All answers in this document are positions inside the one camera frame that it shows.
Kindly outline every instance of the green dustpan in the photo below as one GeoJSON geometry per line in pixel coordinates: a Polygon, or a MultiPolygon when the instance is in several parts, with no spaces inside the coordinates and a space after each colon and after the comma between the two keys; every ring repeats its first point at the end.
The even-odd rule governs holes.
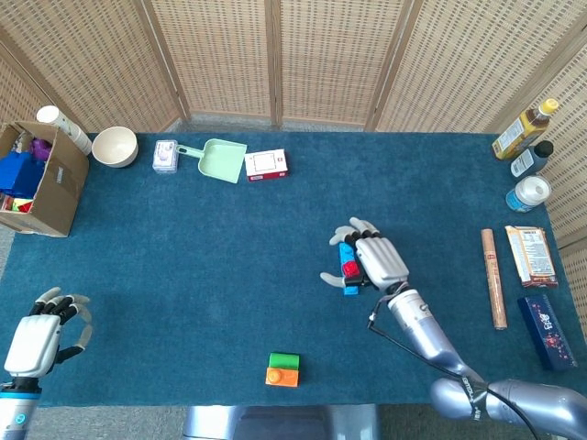
{"type": "Polygon", "coordinates": [[[204,149],[196,149],[178,145],[178,153],[198,158],[198,170],[204,176],[214,177],[221,181],[238,182],[242,162],[245,159],[247,146],[237,142],[229,142],[222,139],[210,139],[204,149]]]}

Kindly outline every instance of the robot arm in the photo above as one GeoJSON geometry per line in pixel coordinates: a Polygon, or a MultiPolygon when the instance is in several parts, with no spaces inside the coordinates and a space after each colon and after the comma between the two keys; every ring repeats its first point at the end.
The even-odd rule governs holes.
{"type": "MultiPolygon", "coordinates": [[[[587,439],[587,399],[573,390],[520,380],[485,383],[467,366],[450,343],[420,294],[407,284],[408,269],[393,244],[369,222],[351,218],[352,226],[339,227],[331,245],[344,241],[356,249],[366,276],[342,279],[327,273],[321,278],[336,287],[372,283],[419,356],[450,373],[431,387],[434,408],[452,419],[479,420],[482,413],[510,424],[526,421],[534,428],[569,439],[587,439]]],[[[379,305],[370,316],[373,329],[379,305]]]]}
{"type": "Polygon", "coordinates": [[[0,385],[0,439],[24,440],[39,402],[39,379],[55,364],[85,350],[92,336],[92,316],[82,295],[61,296],[61,289],[43,293],[29,316],[20,320],[4,365],[12,381],[0,385]],[[79,314],[86,325],[74,346],[60,350],[61,327],[79,314]]]}

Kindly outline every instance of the red and white box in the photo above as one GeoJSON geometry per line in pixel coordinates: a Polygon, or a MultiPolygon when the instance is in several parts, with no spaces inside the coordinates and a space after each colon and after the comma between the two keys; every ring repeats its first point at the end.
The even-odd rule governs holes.
{"type": "Polygon", "coordinates": [[[245,154],[245,167],[250,182],[277,179],[288,174],[283,148],[245,154]]]}

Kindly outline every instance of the blue table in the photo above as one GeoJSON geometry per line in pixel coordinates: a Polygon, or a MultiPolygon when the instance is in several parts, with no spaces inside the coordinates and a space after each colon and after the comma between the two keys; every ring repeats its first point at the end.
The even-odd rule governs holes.
{"type": "MultiPolygon", "coordinates": [[[[45,405],[295,405],[428,402],[438,373],[366,329],[373,289],[344,297],[327,242],[352,215],[396,245],[410,282],[461,356],[487,380],[515,378],[587,392],[587,350],[544,207],[504,202],[514,186],[494,137],[464,134],[141,134],[135,163],[91,163],[71,236],[17,236],[0,283],[0,352],[53,285],[92,298],[87,351],[42,381],[45,405]],[[233,185],[181,157],[151,166],[156,139],[209,138],[285,148],[291,176],[233,185]],[[504,226],[541,226],[559,287],[548,295],[580,368],[545,371],[516,300],[504,226]],[[495,234],[509,327],[493,329],[481,229],[495,234]],[[268,387],[272,351],[302,357],[298,389],[268,387]]],[[[403,339],[390,313],[381,326],[403,339]]],[[[66,327],[65,339],[73,341],[66,327]]]]}

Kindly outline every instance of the white bowl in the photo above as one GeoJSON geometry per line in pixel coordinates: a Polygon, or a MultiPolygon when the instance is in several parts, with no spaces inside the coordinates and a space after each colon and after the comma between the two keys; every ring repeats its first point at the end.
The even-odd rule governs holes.
{"type": "Polygon", "coordinates": [[[96,160],[112,168],[126,167],[137,153],[137,137],[125,126],[107,128],[92,143],[92,154],[96,160]]]}

